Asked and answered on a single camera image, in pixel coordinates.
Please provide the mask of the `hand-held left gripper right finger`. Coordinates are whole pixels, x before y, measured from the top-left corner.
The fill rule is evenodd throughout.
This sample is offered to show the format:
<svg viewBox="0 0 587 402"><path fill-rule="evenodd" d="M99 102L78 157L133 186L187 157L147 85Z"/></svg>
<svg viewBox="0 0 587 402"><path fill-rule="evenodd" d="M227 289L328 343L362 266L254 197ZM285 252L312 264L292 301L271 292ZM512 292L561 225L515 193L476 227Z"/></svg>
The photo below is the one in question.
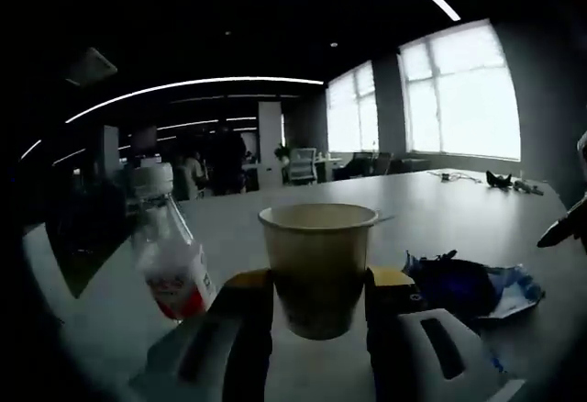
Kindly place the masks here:
<svg viewBox="0 0 587 402"><path fill-rule="evenodd" d="M379 401L513 401L526 383L399 270L367 268L366 324Z"/></svg>

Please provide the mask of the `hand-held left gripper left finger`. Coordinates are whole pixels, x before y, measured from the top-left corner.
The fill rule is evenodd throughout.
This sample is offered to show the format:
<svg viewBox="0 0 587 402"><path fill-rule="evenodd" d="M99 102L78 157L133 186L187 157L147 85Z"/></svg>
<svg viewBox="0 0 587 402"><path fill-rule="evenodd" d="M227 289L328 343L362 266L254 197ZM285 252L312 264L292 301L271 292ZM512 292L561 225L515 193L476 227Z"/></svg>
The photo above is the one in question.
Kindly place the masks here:
<svg viewBox="0 0 587 402"><path fill-rule="evenodd" d="M272 353L269 269L239 273L209 310L154 343L130 380L141 401L262 401Z"/></svg>

